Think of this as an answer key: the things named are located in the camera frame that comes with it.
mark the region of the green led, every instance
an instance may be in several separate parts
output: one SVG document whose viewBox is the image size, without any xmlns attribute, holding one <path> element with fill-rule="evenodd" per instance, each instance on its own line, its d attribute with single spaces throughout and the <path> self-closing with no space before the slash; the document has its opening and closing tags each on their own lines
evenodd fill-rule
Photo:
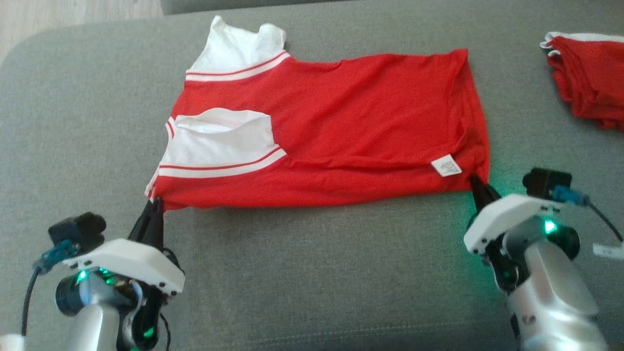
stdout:
<svg viewBox="0 0 624 351">
<path fill-rule="evenodd" d="M 145 333 L 143 333 L 143 337 L 149 339 L 154 334 L 154 327 L 149 328 Z"/>
<path fill-rule="evenodd" d="M 78 278 L 76 278 L 76 282 L 82 282 L 83 280 L 85 280 L 87 277 L 89 276 L 89 273 L 87 273 L 86 270 L 81 270 L 80 273 L 78 273 Z"/>
<path fill-rule="evenodd" d="M 557 230 L 557 225 L 555 224 L 555 222 L 551 220 L 547 220 L 546 222 L 544 222 L 544 231 L 546 231 L 546 234 L 550 234 L 555 230 Z"/>
</svg>

